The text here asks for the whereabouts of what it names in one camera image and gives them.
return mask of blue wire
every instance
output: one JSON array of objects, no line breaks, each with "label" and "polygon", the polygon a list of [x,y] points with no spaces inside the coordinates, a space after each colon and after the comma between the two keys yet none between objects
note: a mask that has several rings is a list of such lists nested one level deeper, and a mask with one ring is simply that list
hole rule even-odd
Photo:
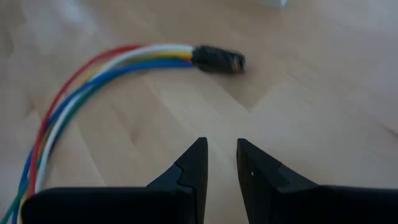
[{"label": "blue wire", "polygon": [[[61,112],[65,109],[67,104],[78,94],[81,92],[85,91],[87,88],[101,82],[106,82],[110,81],[114,77],[117,77],[119,75],[122,75],[123,73],[127,72],[133,72],[136,70],[143,70],[143,69],[150,69],[150,68],[173,68],[173,67],[179,67],[179,68],[187,68],[187,67],[193,67],[191,62],[187,62],[184,60],[180,59],[153,59],[153,60],[146,60],[143,62],[137,62],[134,64],[127,65],[125,67],[117,68],[108,72],[104,72],[101,75],[97,76],[96,78],[92,79],[89,82],[86,82],[83,84],[81,87],[79,87],[77,90],[75,90],[72,94],[70,94],[68,97],[64,99],[62,103],[60,103],[57,107],[57,109],[54,111],[54,113],[51,115],[45,131],[47,128],[55,122],[56,119],[58,119],[59,115]],[[32,160],[32,152],[33,150],[30,150],[30,153],[26,159],[24,170],[22,171],[21,179],[19,182],[18,190],[23,186],[23,183],[27,181],[27,175],[29,172],[29,167],[30,163]],[[17,204],[17,207],[14,209],[13,215],[12,215],[12,224],[17,223],[18,219],[18,211],[19,211],[19,203]]]}]

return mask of cable connector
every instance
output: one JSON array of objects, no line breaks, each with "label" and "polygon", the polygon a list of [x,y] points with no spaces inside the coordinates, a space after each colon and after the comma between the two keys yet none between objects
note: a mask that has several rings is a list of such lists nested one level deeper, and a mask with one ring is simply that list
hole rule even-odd
[{"label": "cable connector", "polygon": [[192,64],[204,72],[242,73],[245,64],[244,56],[210,46],[198,46],[192,52]]}]

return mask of green wire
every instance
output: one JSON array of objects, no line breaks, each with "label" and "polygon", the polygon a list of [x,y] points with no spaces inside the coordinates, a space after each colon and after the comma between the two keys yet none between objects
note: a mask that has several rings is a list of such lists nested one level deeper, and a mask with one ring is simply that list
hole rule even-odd
[{"label": "green wire", "polygon": [[[96,85],[94,85],[93,87],[91,87],[88,91],[83,92],[83,96],[80,97],[78,99],[78,101],[76,101],[76,103],[73,105],[73,107],[71,108],[71,110],[69,111],[69,113],[67,114],[67,116],[65,117],[65,119],[63,120],[63,123],[61,124],[60,130],[57,134],[57,138],[59,137],[59,135],[62,133],[62,131],[65,129],[65,127],[67,126],[67,124],[70,122],[70,120],[72,119],[73,115],[77,112],[77,110],[80,108],[80,106],[90,97],[92,96],[97,90],[99,90],[104,84],[106,84],[107,82],[110,82],[113,78],[105,80],[103,82],[99,82]],[[39,164],[42,160],[42,156],[43,154],[41,153],[39,160],[37,161],[37,167],[39,168]],[[8,219],[10,219],[10,216],[12,215],[12,211],[14,211],[14,208],[16,207],[16,205],[18,204],[19,201],[21,201],[21,198],[24,194],[24,192],[27,189],[29,183],[29,179],[27,179],[24,183],[24,185],[21,187],[21,189],[18,191],[17,195],[15,196],[14,200],[12,201],[10,207],[8,208],[5,216],[1,219],[0,224],[6,224]]]}]

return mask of wooden floor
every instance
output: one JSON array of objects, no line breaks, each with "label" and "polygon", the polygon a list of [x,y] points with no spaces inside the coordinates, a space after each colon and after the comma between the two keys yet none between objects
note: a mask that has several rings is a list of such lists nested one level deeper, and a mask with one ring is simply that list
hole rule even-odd
[{"label": "wooden floor", "polygon": [[118,78],[64,132],[47,187],[146,185],[206,136],[206,223],[248,222],[237,138],[321,184],[398,188],[398,1],[258,2],[0,0],[0,215],[60,85],[122,44],[236,49],[247,72]]}]

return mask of red wire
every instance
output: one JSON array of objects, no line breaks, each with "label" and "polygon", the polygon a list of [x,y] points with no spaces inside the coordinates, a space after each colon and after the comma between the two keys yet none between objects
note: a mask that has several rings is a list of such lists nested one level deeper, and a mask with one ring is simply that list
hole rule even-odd
[{"label": "red wire", "polygon": [[69,78],[69,80],[62,86],[60,91],[57,93],[55,96],[53,102],[50,105],[49,110],[46,112],[42,124],[40,125],[39,132],[37,133],[36,141],[34,144],[33,148],[33,156],[32,160],[30,162],[30,179],[29,179],[29,196],[35,194],[35,183],[36,183],[36,172],[37,172],[37,158],[39,156],[39,144],[43,139],[45,127],[47,125],[47,122],[49,121],[50,115],[52,114],[52,111],[54,110],[55,106],[58,103],[58,100],[60,97],[63,95],[63,93],[67,90],[69,85],[76,79],[80,74],[82,74],[88,67],[93,65],[99,60],[102,60],[107,57],[114,56],[116,54],[120,54],[129,50],[135,50],[142,47],[142,45],[128,45],[128,46],[122,46],[118,47],[112,50],[108,50],[106,52],[103,52],[102,54],[99,54],[95,56],[93,59],[91,59],[89,62],[85,63],[84,66],[82,66],[77,72],[75,72],[72,77]]}]

